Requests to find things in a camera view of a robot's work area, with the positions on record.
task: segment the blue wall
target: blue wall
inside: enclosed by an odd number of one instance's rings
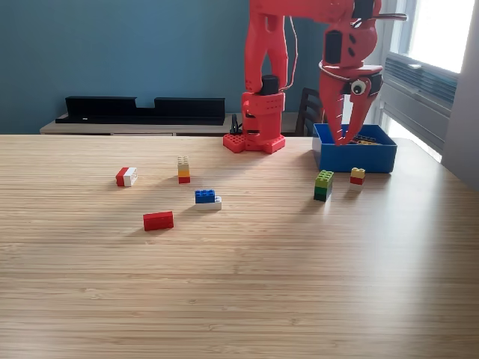
[[[297,111],[304,86],[317,88],[322,48],[317,25],[295,25],[287,111]],[[246,0],[1,0],[0,133],[38,133],[73,95],[137,96],[140,106],[226,97],[227,111],[239,111],[247,27]]]

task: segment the blue plastic bin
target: blue plastic bin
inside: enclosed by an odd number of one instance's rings
[[[343,131],[349,125],[343,125]],[[373,137],[375,144],[347,144],[336,146],[329,126],[314,125],[313,151],[317,167],[334,172],[351,172],[354,167],[364,168],[366,172],[389,174],[394,169],[397,145],[378,125],[364,125],[360,135]]]

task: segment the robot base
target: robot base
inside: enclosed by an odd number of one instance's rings
[[[267,144],[248,143],[244,135],[227,134],[223,137],[223,146],[234,153],[241,153],[242,151],[263,151],[271,154],[283,148],[285,144],[286,139],[283,135],[280,135]]]

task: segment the white lego brick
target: white lego brick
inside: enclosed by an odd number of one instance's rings
[[[196,203],[195,209],[197,211],[219,211],[222,208],[222,198],[215,197],[215,203]]]
[[[355,183],[350,183],[350,190],[352,191],[362,191],[363,185],[356,185]]]
[[[123,175],[123,181],[125,182],[125,187],[131,187],[133,183],[138,179],[138,171],[135,167],[128,168],[128,171]]]
[[[178,156],[178,170],[189,171],[189,158],[188,156]]]

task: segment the lego brick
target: lego brick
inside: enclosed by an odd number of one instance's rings
[[[321,171],[321,173],[316,178],[315,186],[328,188],[330,185],[332,185],[333,175],[333,172]]]
[[[144,230],[166,230],[173,228],[173,212],[150,213],[143,215]]]
[[[329,196],[331,196],[331,193],[332,193],[332,187],[329,187],[325,194],[314,192],[314,200],[320,200],[321,202],[326,202]]]
[[[178,177],[178,183],[179,184],[185,184],[185,183],[190,183],[191,182],[191,178],[189,177]]]
[[[131,187],[138,179],[138,171],[135,167],[128,168],[128,171],[123,175],[123,183],[125,187]]]
[[[358,141],[358,144],[377,144],[377,143],[369,142],[369,141]]]
[[[178,177],[190,177],[189,170],[178,170]]]
[[[195,191],[196,203],[215,203],[215,191],[212,189],[201,189]]]
[[[118,187],[124,187],[125,186],[125,180],[123,176],[125,173],[128,171],[128,167],[123,167],[120,172],[118,172],[116,179],[117,179],[117,186]]]
[[[354,137],[353,140],[354,141],[367,141],[367,142],[373,142],[373,143],[377,142],[377,140],[373,137],[367,137],[367,136],[361,136],[361,135],[357,135],[356,137]]]
[[[314,187],[314,194],[327,194],[328,189],[324,187]]]
[[[189,158],[188,156],[178,156],[178,170],[189,171]]]
[[[350,183],[354,183],[355,185],[363,185],[364,178],[350,177]]]
[[[196,203],[195,209],[197,211],[219,211],[222,208],[222,198],[215,196],[214,203]]]
[[[362,168],[356,168],[354,167],[351,170],[351,177],[355,178],[365,178],[366,177],[366,171],[363,170]]]
[[[352,191],[362,191],[363,188],[363,185],[355,185],[354,183],[350,183],[350,190]]]

